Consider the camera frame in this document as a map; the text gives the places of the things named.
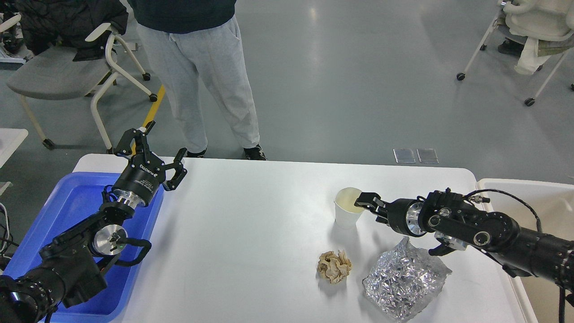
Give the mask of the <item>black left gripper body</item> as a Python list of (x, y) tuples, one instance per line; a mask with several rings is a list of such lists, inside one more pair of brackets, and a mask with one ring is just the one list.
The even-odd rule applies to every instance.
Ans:
[(148, 206), (165, 180), (163, 165), (164, 162), (155, 155), (147, 161), (143, 156), (132, 157), (112, 186), (117, 202), (129, 207)]

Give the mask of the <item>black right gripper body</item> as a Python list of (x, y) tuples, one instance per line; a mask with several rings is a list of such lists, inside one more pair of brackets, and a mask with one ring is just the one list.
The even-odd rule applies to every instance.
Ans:
[(412, 237), (422, 237), (427, 233), (419, 224), (419, 215), (424, 202), (398, 199), (394, 202), (375, 201), (376, 221), (388, 225), (395, 232)]

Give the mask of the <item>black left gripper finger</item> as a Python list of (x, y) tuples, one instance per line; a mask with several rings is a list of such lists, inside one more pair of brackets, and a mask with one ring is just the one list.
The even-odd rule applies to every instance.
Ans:
[(170, 164), (162, 164), (161, 170), (166, 172), (167, 170), (174, 169), (175, 174), (170, 180), (162, 182), (162, 186), (167, 192), (176, 190), (183, 178), (187, 175), (188, 171), (184, 168), (184, 163), (182, 161), (183, 157), (186, 155), (187, 149), (181, 148), (174, 157), (174, 161)]
[(156, 124), (150, 121), (145, 127), (131, 128), (123, 133), (119, 143), (113, 148), (113, 155), (131, 160), (152, 160), (156, 155), (149, 148), (147, 137)]

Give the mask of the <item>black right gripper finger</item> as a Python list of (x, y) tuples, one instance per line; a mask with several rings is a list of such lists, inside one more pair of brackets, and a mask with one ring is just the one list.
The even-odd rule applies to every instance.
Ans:
[(375, 214), (378, 217), (384, 217), (385, 216), (385, 205), (379, 205), (379, 204), (358, 204), (355, 203), (354, 204), (356, 207), (361, 207), (367, 211), (369, 211), (372, 214)]
[(358, 204), (379, 204), (379, 205), (385, 205), (386, 208), (386, 202), (381, 200), (381, 197), (379, 196), (379, 194), (374, 193), (374, 192), (361, 192), (359, 194), (359, 197), (357, 197), (357, 203)]

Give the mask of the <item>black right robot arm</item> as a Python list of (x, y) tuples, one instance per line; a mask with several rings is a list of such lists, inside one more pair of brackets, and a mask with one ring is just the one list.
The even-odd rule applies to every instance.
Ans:
[(427, 197), (394, 202), (385, 202), (374, 192), (359, 192), (351, 202), (403, 235), (434, 233), (439, 246), (429, 251), (432, 256), (463, 251), (471, 245), (500, 264), (511, 277), (535, 276), (552, 281), (560, 288), (558, 321), (565, 321), (565, 304), (573, 303), (573, 295), (566, 295), (566, 291), (573, 291), (574, 244), (543, 233), (539, 217), (534, 231), (502, 212), (479, 210), (477, 204), (490, 202), (480, 190), (462, 195), (447, 188), (430, 192)]

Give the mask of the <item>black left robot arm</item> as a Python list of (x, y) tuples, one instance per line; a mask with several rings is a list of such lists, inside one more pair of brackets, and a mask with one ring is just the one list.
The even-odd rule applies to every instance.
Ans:
[(154, 121), (123, 134), (114, 154), (129, 163), (113, 185), (102, 191), (98, 211), (60, 233), (39, 250), (41, 263), (23, 276), (1, 276), (1, 321), (50, 321), (60, 303), (65, 307), (87, 302), (107, 288), (106, 273), (114, 265), (140, 264), (152, 244), (128, 236), (123, 227), (137, 207), (147, 207), (160, 186), (175, 190), (187, 175), (179, 149), (166, 164), (150, 151), (147, 137)]

